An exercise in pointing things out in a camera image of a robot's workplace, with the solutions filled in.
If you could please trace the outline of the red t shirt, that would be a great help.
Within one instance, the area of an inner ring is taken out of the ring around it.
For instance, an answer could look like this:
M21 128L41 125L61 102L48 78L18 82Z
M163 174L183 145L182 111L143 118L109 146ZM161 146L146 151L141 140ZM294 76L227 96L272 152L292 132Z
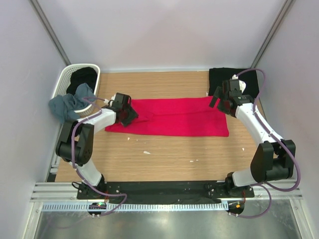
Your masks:
M138 118L127 127L120 123L105 131L160 136L228 137L226 115L209 106L212 97L133 99Z

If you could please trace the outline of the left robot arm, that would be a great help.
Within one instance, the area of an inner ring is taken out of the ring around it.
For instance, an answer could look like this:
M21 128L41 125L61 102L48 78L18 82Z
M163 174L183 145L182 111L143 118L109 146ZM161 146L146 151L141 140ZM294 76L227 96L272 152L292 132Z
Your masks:
M92 160L94 135L116 123L126 127L138 117L129 95L116 93L110 100L102 99L103 107L90 116L69 119L63 124L55 153L69 163L80 177L80 194L101 199L108 197L104 176Z

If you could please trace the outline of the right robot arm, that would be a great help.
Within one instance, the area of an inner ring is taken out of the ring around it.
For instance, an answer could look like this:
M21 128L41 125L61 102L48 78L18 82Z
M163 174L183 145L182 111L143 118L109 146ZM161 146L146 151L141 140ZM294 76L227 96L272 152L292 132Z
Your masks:
M230 197L238 196L244 187L253 184L289 179L296 170L296 145L270 127L254 99L243 94L245 86L238 79L225 80L216 88L210 103L210 107L240 120L257 145L249 168L227 175L224 189Z

